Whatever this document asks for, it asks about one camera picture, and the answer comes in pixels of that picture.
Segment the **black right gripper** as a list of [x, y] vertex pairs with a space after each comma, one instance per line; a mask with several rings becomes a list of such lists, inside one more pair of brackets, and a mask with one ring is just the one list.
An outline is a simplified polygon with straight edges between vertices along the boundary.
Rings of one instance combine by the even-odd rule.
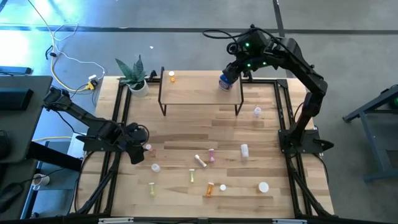
[[247, 71], [251, 71], [253, 67], [253, 63], [249, 60], [240, 60], [236, 59], [235, 61], [227, 64], [226, 68], [222, 70], [222, 73], [227, 78], [233, 78], [233, 83], [239, 80], [241, 73], [245, 73]]

